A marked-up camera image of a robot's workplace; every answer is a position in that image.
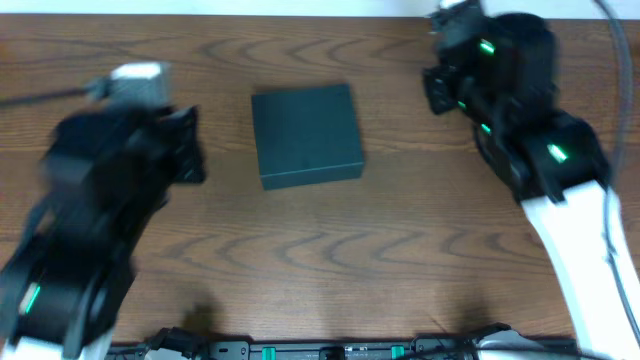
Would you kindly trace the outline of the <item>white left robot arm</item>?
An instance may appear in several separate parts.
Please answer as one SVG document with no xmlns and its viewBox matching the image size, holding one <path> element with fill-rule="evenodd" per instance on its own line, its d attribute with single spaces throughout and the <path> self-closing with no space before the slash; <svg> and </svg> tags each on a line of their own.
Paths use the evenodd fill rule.
<svg viewBox="0 0 640 360">
<path fill-rule="evenodd" d="M 1 272 L 8 353 L 77 359 L 108 341 L 135 278 L 134 249 L 171 187 L 206 178 L 197 107 L 110 106 L 54 129 L 48 190 Z"/>
</svg>

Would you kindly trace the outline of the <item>dark green box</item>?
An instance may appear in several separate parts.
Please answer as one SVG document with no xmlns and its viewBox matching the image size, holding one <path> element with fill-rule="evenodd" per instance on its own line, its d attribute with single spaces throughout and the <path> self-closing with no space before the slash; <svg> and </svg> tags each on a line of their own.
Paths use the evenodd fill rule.
<svg viewBox="0 0 640 360">
<path fill-rule="evenodd" d="M 362 176 L 365 158 L 349 85 L 256 93 L 251 105 L 264 189 Z"/>
</svg>

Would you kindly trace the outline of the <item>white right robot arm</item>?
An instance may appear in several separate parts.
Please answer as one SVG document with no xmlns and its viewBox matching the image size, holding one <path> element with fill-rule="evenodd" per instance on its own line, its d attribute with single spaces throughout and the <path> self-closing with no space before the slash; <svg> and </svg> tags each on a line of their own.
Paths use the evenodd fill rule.
<svg viewBox="0 0 640 360">
<path fill-rule="evenodd" d="M 592 127 L 559 109 L 556 39 L 527 13 L 476 1 L 431 16 L 438 63 L 423 73 L 431 110 L 462 111 L 484 161 L 509 188 L 552 262 L 580 356 L 639 355 L 639 278 L 612 167 Z"/>
</svg>

